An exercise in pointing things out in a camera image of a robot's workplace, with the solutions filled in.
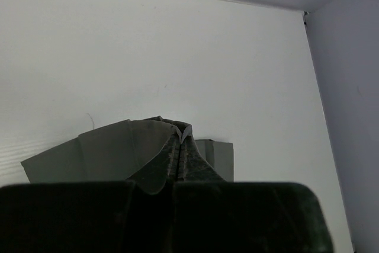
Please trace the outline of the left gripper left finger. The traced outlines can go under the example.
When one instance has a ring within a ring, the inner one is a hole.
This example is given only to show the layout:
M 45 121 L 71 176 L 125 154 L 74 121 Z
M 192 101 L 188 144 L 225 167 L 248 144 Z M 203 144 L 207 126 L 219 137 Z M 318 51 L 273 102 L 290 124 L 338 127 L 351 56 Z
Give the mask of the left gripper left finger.
M 176 143 L 141 165 L 122 140 L 96 146 L 98 178 L 79 139 L 29 159 L 30 183 L 1 189 L 1 251 L 179 252 Z

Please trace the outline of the grey pleated skirt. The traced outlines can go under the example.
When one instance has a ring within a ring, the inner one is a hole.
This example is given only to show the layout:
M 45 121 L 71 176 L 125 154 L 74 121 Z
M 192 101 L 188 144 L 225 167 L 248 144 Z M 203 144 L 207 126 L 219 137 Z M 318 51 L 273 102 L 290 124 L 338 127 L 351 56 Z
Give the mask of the grey pleated skirt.
M 31 183 L 132 180 L 148 194 L 177 181 L 234 179 L 232 143 L 194 139 L 160 116 L 110 124 L 22 161 Z

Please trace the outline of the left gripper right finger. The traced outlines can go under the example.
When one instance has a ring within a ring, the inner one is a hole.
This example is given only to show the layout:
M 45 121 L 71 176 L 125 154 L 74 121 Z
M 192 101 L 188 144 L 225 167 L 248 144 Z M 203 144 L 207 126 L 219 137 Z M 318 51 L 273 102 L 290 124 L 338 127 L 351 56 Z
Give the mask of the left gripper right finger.
M 332 252 L 319 201 L 295 182 L 227 182 L 182 140 L 174 252 Z

